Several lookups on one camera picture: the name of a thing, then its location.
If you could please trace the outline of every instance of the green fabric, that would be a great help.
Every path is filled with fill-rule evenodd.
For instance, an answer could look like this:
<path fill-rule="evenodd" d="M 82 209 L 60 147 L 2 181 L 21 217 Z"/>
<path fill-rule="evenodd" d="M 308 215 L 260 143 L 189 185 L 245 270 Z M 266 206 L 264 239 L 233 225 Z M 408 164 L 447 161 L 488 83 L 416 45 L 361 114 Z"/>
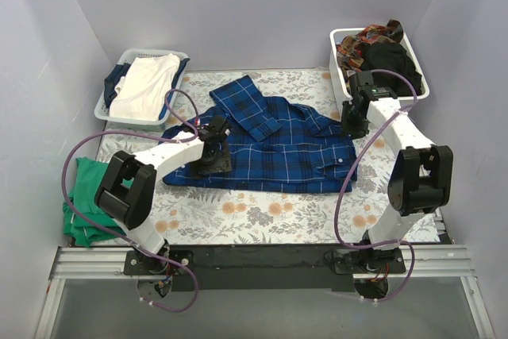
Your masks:
<path fill-rule="evenodd" d="M 97 162 L 88 158 L 78 158 L 76 163 L 78 164 L 76 184 L 69 192 L 72 203 L 79 212 L 90 220 L 123 234 L 123 231 L 114 220 L 94 203 L 95 193 L 106 173 L 108 163 Z M 114 238 L 113 235 L 102 232 L 74 215 L 66 202 L 63 202 L 62 210 L 63 234 L 74 237 L 76 245 L 89 247 L 92 242 Z"/>

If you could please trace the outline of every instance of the shirt sleeve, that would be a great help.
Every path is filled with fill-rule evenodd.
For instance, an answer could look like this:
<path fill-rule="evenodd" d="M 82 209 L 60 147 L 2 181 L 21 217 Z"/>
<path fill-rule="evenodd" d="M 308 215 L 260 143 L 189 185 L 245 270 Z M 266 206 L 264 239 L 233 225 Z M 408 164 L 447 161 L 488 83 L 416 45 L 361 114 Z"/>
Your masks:
<path fill-rule="evenodd" d="M 282 127 L 267 112 L 263 95 L 248 75 L 211 91 L 210 96 L 258 142 Z"/>

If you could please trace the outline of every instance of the shirt cuff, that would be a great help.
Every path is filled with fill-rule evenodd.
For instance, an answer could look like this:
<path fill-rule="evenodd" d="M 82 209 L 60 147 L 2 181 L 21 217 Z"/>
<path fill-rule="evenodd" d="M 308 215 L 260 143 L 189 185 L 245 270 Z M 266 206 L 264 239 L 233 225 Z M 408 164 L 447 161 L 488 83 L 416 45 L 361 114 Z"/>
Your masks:
<path fill-rule="evenodd" d="M 280 129 L 282 126 L 273 118 L 267 119 L 261 125 L 258 125 L 254 129 L 248 131 L 248 133 L 256 141 L 261 142 L 264 138 L 272 135 L 275 131 Z"/>

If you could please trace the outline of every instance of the white bin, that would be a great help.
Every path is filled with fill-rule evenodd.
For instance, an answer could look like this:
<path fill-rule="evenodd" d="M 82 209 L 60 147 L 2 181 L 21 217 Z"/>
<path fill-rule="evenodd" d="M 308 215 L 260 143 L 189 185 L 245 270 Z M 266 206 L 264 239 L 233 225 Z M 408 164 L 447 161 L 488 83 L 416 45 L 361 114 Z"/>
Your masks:
<path fill-rule="evenodd" d="M 349 94 L 346 87 L 346 82 L 344 81 L 342 70 L 339 68 L 339 64 L 337 63 L 337 44 L 341 43 L 346 36 L 356 35 L 363 30 L 364 28 L 344 28 L 334 29 L 330 33 L 330 43 L 332 44 L 332 52 L 330 53 L 330 77 L 332 79 L 333 93 L 335 94 L 335 99 L 337 101 L 339 110 L 342 110 L 342 102 L 351 99 L 351 95 Z M 410 41 L 405 33 L 402 41 L 400 42 L 400 45 L 403 46 L 405 50 L 407 50 L 407 55 L 414 62 L 414 66 L 416 67 L 417 72 L 421 74 L 421 95 L 418 95 L 418 100 L 429 97 L 429 85 L 427 85 L 427 81 L 425 81 L 425 76 L 421 71 L 420 64 L 414 55 Z M 398 100 L 400 101 L 401 105 L 413 103 L 413 97 L 398 97 Z"/>
<path fill-rule="evenodd" d="M 125 63 L 132 64 L 134 62 L 134 59 L 136 59 L 137 57 L 161 57 L 169 55 L 170 53 L 172 53 L 175 56 L 178 56 L 181 60 L 189 57 L 185 53 L 175 51 L 131 48 L 126 50 L 123 53 L 123 55 L 121 55 L 117 64 L 119 65 L 123 65 Z M 179 89 L 180 85 L 182 85 L 184 73 L 185 69 L 182 71 L 182 73 L 180 73 L 180 77 L 178 78 L 178 82 L 176 83 L 175 89 Z M 176 96 L 177 93 L 173 93 L 173 95 L 171 96 L 171 100 L 169 101 L 169 106 L 173 106 L 176 100 Z M 96 118 L 102 119 L 103 121 L 122 123 L 125 127 L 130 127 L 132 129 L 155 130 L 155 131 L 164 131 L 166 120 L 168 119 L 170 114 L 169 110 L 166 110 L 166 114 L 159 121 L 141 121 L 137 119 L 110 117 L 110 110 L 106 107 L 106 104 L 104 103 L 104 91 L 98 98 L 94 113 Z"/>

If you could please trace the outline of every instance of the brown plaid cloth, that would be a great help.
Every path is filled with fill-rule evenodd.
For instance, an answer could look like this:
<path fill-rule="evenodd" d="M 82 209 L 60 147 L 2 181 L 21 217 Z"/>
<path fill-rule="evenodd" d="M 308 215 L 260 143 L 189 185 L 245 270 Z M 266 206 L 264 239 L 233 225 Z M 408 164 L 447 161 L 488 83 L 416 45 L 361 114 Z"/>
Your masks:
<path fill-rule="evenodd" d="M 364 59 L 362 59 L 360 44 L 400 43 L 403 36 L 402 25 L 396 20 L 390 19 L 386 27 L 376 24 L 369 25 L 357 35 L 346 36 L 340 44 L 337 44 L 337 62 L 342 71 L 347 69 L 361 71 L 360 67 L 364 63 Z"/>

